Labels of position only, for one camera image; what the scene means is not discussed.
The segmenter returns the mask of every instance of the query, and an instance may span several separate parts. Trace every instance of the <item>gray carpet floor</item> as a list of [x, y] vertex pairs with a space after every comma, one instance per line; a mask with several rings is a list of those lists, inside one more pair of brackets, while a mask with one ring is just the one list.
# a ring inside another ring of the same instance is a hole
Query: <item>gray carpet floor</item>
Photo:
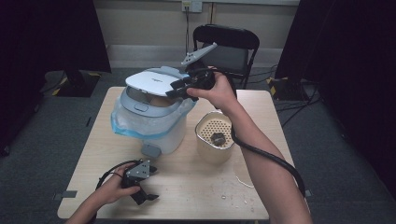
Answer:
[[[106, 91], [124, 86], [125, 78], [142, 70], [114, 68], [112, 74], [102, 74], [90, 98], [45, 93], [37, 113], [10, 145], [10, 155], [0, 158], [0, 223], [64, 222], [57, 217], [60, 201], [53, 198], [67, 188]], [[247, 88], [268, 91], [263, 80], [271, 75], [269, 71], [253, 69], [252, 74], [267, 73], [252, 77]], [[62, 74], [48, 73], [43, 90], [56, 84]], [[313, 86], [306, 86], [306, 91], [313, 93]], [[301, 103], [274, 104], [284, 123], [297, 110], [284, 109]], [[307, 201], [315, 223], [396, 223], [396, 202], [366, 160], [345, 141], [338, 120], [320, 100], [293, 117], [284, 126], [284, 134], [294, 163], [312, 194]]]

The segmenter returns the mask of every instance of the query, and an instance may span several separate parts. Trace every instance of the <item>white lid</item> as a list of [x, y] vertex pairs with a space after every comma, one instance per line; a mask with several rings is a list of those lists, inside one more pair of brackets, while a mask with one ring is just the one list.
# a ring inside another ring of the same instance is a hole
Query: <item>white lid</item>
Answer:
[[134, 89], [146, 91], [153, 95], [166, 96], [166, 92], [173, 89], [171, 87], [171, 83], [177, 80], [179, 80], [177, 77], [143, 71], [127, 77], [125, 82], [128, 86]]

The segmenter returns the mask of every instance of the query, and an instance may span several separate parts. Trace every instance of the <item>wooden table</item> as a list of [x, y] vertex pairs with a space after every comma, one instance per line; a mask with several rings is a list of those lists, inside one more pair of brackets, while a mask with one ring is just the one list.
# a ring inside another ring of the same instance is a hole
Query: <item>wooden table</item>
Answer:
[[[99, 111], [87, 143], [67, 190], [76, 190], [75, 198], [63, 198], [60, 218], [69, 218], [94, 191], [98, 178], [111, 167], [128, 160], [145, 159], [141, 141], [115, 134], [110, 114], [122, 87], [110, 88]], [[292, 163], [274, 104], [267, 91], [238, 91], [238, 100], [261, 130]], [[98, 218], [110, 219], [200, 219], [257, 220], [268, 213], [252, 187], [239, 146], [234, 145], [231, 158], [222, 165], [201, 160], [196, 150], [195, 126], [215, 108], [200, 99], [187, 116], [186, 135], [179, 148], [169, 155], [151, 160], [158, 172], [141, 182], [146, 193], [158, 194], [155, 201], [137, 205], [131, 197], [102, 207]]]

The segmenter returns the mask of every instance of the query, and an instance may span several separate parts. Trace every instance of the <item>gray plastic part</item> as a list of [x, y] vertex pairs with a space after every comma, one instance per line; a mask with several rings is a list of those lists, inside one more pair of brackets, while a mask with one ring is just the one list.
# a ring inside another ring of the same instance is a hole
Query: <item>gray plastic part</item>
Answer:
[[130, 98], [128, 96], [127, 91], [131, 89], [132, 87], [126, 87], [120, 97], [120, 101], [122, 106], [131, 111], [134, 112], [138, 115], [145, 116], [145, 117], [151, 117], [151, 118], [159, 118], [159, 117], [164, 117], [175, 110], [178, 109], [178, 107], [181, 105], [182, 101], [176, 101], [174, 104], [168, 106], [168, 107], [158, 107], [154, 105], [145, 105], [140, 102], [137, 102], [136, 100]]
[[129, 170], [126, 174], [133, 177], [140, 177], [145, 179], [149, 178], [149, 161], [144, 161], [140, 163], [133, 169]]
[[217, 44], [213, 43], [212, 45], [209, 45], [203, 49], [198, 49], [193, 53], [187, 53], [187, 56], [186, 58], [184, 58], [183, 62], [181, 62], [181, 65], [189, 65], [191, 63], [195, 63], [200, 58], [204, 57], [208, 52], [210, 52], [210, 50], [214, 49], [216, 46]]
[[158, 158], [161, 156], [161, 149], [159, 147], [144, 144], [142, 146], [142, 153], [151, 158]]
[[77, 191], [76, 190], [67, 190], [62, 193], [54, 194], [52, 200], [60, 201], [63, 198], [76, 198]]

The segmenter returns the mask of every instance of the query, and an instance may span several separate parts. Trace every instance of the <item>electrical outlet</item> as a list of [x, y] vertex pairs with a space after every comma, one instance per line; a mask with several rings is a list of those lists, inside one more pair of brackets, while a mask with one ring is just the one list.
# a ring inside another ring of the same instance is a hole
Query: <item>electrical outlet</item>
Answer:
[[202, 2], [196, 1], [191, 3], [192, 12], [202, 12]]
[[192, 12], [191, 1], [181, 1], [181, 11], [186, 11], [186, 8], [189, 10], [189, 12]]

